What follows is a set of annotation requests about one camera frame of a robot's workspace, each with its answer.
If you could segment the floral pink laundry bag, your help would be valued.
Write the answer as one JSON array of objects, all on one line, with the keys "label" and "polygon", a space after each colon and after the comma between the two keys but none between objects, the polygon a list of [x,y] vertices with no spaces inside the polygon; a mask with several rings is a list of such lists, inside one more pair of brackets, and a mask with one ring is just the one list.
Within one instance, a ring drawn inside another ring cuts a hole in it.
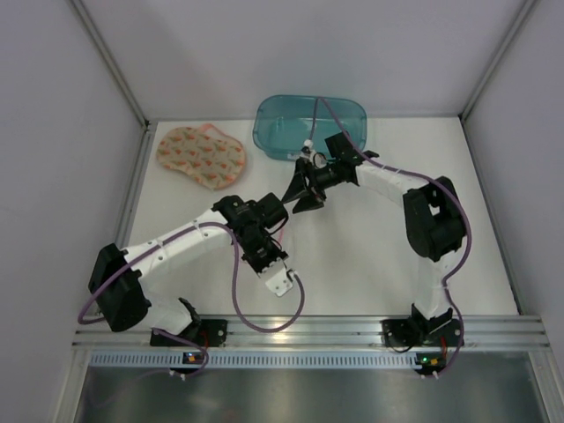
[{"label": "floral pink laundry bag", "polygon": [[170,130],[158,143],[156,160],[209,190],[226,189],[243,174],[247,154],[240,141],[211,123]]}]

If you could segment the small white mesh laundry bag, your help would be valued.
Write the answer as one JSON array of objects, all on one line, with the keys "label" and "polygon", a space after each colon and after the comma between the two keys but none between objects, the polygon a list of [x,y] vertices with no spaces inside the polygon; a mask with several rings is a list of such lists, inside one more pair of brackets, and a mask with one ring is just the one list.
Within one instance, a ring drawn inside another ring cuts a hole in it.
[{"label": "small white mesh laundry bag", "polygon": [[277,228],[271,233],[272,239],[275,241],[276,245],[282,250],[285,249],[284,236],[285,236],[285,229],[282,226]]}]

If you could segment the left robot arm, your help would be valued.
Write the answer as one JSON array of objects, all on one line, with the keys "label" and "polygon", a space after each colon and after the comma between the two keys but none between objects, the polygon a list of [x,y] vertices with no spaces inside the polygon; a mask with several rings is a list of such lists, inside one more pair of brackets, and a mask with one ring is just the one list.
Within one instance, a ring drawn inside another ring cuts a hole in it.
[{"label": "left robot arm", "polygon": [[138,326],[178,335],[198,327],[199,318],[188,301],[160,293],[165,273],[214,249],[238,246],[242,260],[281,297],[293,281],[286,266],[288,255],[271,229],[287,219],[285,206],[272,193],[257,201],[223,197],[200,217],[168,234],[124,249],[115,244],[103,248],[88,288],[113,332]]}]

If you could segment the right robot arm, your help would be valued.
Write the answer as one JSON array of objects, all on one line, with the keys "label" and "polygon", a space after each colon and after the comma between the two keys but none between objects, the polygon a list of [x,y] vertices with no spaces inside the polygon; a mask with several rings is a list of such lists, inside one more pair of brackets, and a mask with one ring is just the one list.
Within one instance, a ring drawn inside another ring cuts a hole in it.
[{"label": "right robot arm", "polygon": [[450,179],[387,167],[373,152],[362,152],[347,132],[325,140],[330,160],[321,163],[311,141],[295,161],[293,178],[283,195],[293,212],[323,207],[326,190],[341,183],[371,189],[404,213],[407,241],[419,258],[418,293],[408,323],[423,337],[450,324],[457,313],[449,280],[465,264],[471,248],[468,217]]}]

